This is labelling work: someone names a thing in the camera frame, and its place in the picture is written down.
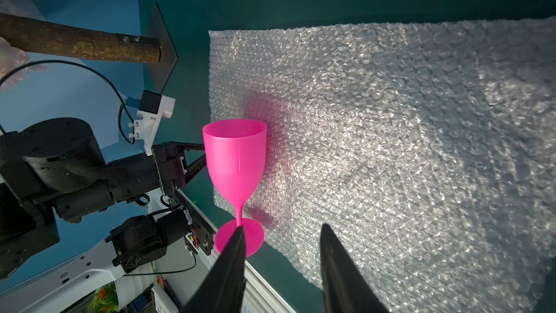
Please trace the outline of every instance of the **wine glass bowl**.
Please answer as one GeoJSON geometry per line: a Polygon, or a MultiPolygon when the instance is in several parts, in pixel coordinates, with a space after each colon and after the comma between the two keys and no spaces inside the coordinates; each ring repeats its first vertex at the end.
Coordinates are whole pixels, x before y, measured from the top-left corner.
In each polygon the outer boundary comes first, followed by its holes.
{"type": "Polygon", "coordinates": [[[245,227],[247,256],[264,241],[262,226],[255,220],[243,219],[242,210],[265,169],[266,131],[265,123],[250,119],[217,121],[203,128],[208,173],[218,192],[236,211],[236,220],[222,226],[215,236],[219,252],[240,225],[245,227]]]}

